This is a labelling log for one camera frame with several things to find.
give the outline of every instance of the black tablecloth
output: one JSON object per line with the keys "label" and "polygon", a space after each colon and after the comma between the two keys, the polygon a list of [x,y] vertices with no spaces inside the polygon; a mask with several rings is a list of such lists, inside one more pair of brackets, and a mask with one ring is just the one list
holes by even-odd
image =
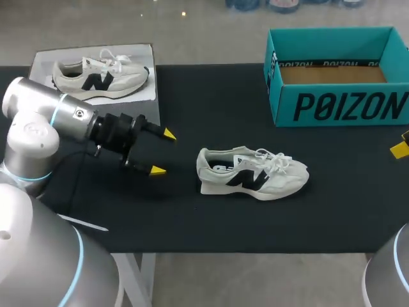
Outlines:
{"label": "black tablecloth", "polygon": [[[16,71],[0,71],[2,89]],[[373,252],[409,221],[409,159],[389,152],[406,127],[275,128],[260,64],[159,66],[157,75],[161,122],[178,142],[145,136],[133,155],[168,174],[123,173],[118,156],[103,152],[85,157],[75,183],[70,215],[107,227],[81,229],[109,251]],[[201,195],[200,149],[242,145],[304,162],[308,184],[267,202]],[[67,161],[53,188],[72,188],[66,176],[75,162]],[[44,202],[57,203],[61,195],[48,191]]]}

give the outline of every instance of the yellow object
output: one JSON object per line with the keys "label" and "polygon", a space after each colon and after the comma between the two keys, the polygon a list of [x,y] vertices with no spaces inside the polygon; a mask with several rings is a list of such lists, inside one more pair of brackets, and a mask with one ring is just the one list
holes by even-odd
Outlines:
{"label": "yellow object", "polygon": [[150,175],[163,175],[166,174],[166,170],[163,168],[158,168],[157,166],[152,166]]}
{"label": "yellow object", "polygon": [[396,146],[393,146],[390,151],[393,153],[395,158],[400,159],[409,155],[409,146],[406,144],[406,136],[408,132],[402,134],[402,138],[404,139],[403,142],[399,143]]}
{"label": "yellow object", "polygon": [[165,128],[164,136],[167,136],[169,139],[176,140],[176,137],[167,128]]}

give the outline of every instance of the gray floor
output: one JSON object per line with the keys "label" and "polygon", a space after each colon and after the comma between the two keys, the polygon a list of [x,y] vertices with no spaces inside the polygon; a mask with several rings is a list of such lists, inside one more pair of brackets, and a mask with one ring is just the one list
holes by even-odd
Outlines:
{"label": "gray floor", "polygon": [[[153,43],[158,64],[262,62],[270,28],[394,25],[409,41],[407,16],[407,0],[291,15],[232,12],[224,0],[0,0],[0,65],[30,65],[37,50],[136,42]],[[360,254],[164,254],[153,304],[361,307],[365,264]]]}
{"label": "gray floor", "polygon": [[363,307],[365,266],[360,254],[164,254],[153,306]]}

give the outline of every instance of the white shoelace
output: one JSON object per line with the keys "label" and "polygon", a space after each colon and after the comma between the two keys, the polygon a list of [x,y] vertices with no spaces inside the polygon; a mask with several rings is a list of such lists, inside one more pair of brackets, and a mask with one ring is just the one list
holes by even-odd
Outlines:
{"label": "white shoelace", "polygon": [[275,155],[264,148],[257,149],[255,157],[261,159],[260,164],[255,165],[255,167],[266,170],[268,175],[274,172],[286,174],[286,168],[293,159],[292,157],[284,155],[282,152]]}
{"label": "white shoelace", "polygon": [[[108,53],[110,58],[103,57],[104,53]],[[128,58],[128,56],[120,55],[114,56],[109,49],[103,48],[100,51],[100,59],[105,63],[105,70],[108,71],[109,68],[112,69],[112,72],[122,72],[122,64],[131,63],[132,61]]]}

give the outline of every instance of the new balance sneaker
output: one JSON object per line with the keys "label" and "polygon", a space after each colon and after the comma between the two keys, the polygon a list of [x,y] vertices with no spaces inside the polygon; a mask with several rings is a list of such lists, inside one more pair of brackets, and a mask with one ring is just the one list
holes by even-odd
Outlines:
{"label": "new balance sneaker", "polygon": [[216,151],[204,148],[196,163],[202,194],[247,193],[276,200],[297,192],[308,181],[307,166],[283,153],[246,147]]}
{"label": "new balance sneaker", "polygon": [[52,82],[57,89],[77,99],[121,98],[136,92],[147,80],[147,67],[131,62],[127,56],[114,56],[102,49],[100,59],[83,58],[64,65],[55,62]]}

